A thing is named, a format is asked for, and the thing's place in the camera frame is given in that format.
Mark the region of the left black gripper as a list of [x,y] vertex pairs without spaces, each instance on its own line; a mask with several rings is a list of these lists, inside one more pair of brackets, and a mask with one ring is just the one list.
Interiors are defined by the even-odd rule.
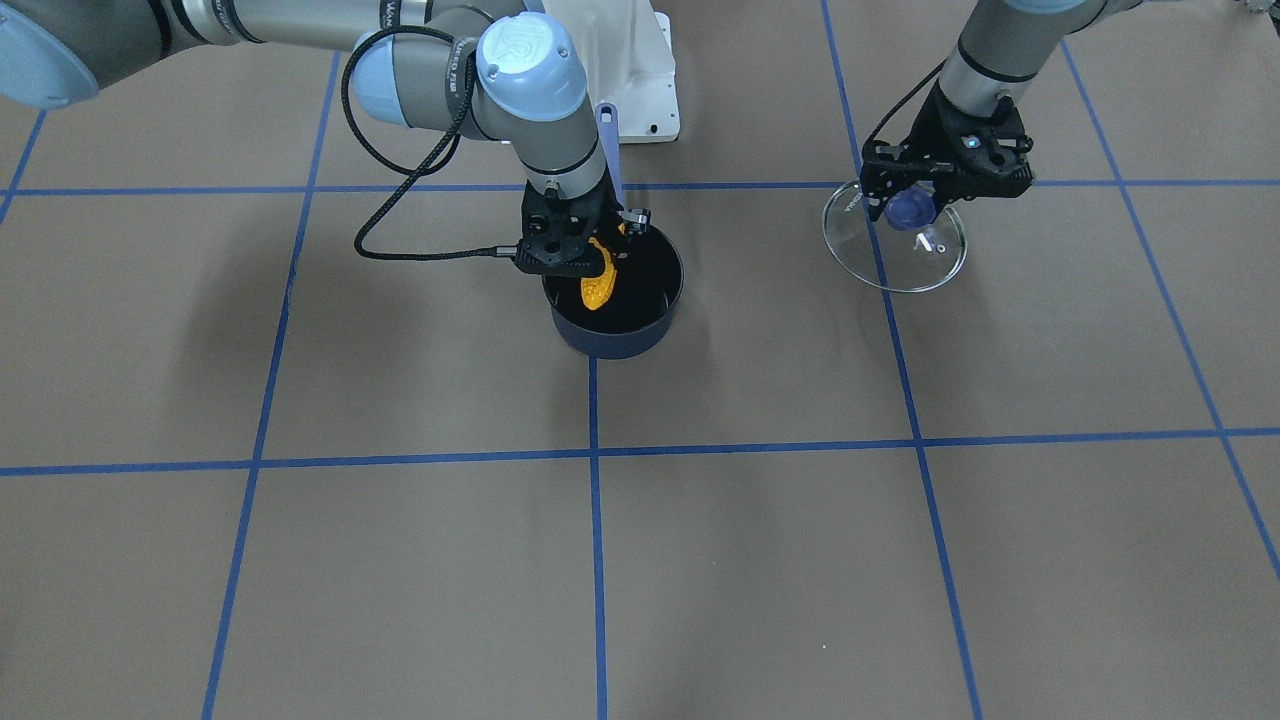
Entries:
[[905,140],[864,142],[860,186],[873,201],[887,201],[922,182],[932,184],[936,201],[1015,199],[1036,182],[1033,147],[1010,94],[996,95],[992,115],[975,117],[936,85]]

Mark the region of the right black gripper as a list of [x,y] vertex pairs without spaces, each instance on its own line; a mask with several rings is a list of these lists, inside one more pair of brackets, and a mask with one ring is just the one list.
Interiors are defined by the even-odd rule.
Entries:
[[599,277],[608,259],[630,252],[650,228],[652,213],[620,204],[609,179],[573,199],[527,182],[513,264],[534,275]]

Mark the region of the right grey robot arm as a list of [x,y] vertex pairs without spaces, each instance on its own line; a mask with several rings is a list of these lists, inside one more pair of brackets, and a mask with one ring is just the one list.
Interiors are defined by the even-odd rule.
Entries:
[[[106,42],[128,70],[82,61],[99,94],[40,117],[3,100],[3,305],[113,291],[174,299],[237,290],[282,272],[285,215],[298,209],[305,150],[332,132],[320,186],[390,186],[361,158],[340,113],[323,114],[329,47],[201,46],[172,18],[172,53],[154,20],[138,38],[113,29],[129,1],[23,1],[47,29]],[[675,27],[686,115],[672,146],[630,149],[630,181],[817,179],[840,168],[836,42],[860,120],[886,106],[959,36],[969,1],[658,1]],[[833,26],[831,36],[820,18]]]

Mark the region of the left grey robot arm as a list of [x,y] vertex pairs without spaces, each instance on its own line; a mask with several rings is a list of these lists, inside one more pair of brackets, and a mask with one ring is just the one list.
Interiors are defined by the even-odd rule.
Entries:
[[979,1],[955,49],[920,82],[929,92],[899,143],[864,142],[860,186],[879,213],[919,183],[942,210],[1015,199],[1034,182],[1018,102],[1060,41],[1101,22],[1106,1]]

